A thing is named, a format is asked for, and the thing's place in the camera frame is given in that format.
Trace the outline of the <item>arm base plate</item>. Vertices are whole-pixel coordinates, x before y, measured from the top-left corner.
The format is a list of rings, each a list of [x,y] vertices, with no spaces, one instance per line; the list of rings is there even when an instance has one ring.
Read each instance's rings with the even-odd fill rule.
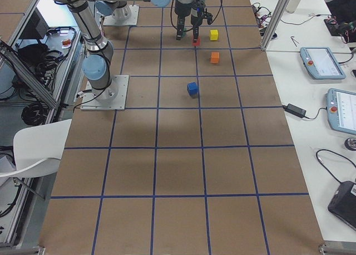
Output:
[[[129,75],[113,75],[110,86],[102,93],[93,90],[89,81],[86,83],[86,90],[92,90],[83,96],[83,104],[80,105],[82,111],[124,111],[127,98]]]
[[[111,27],[136,26],[139,16],[139,5],[127,4],[117,8],[112,15],[104,18],[103,25]]]

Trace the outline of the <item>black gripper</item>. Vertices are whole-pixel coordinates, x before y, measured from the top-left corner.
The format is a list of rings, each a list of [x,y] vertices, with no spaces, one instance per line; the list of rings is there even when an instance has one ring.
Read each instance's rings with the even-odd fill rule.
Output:
[[[201,0],[194,1],[191,10],[191,24],[193,27],[193,41],[199,40],[199,26],[206,19],[208,25],[213,23],[213,15],[207,11],[205,2]]]
[[[181,40],[185,28],[185,17],[191,15],[191,5],[192,0],[189,2],[181,2],[179,0],[175,0],[175,13],[178,15],[177,17],[177,25],[176,25],[176,40]]]

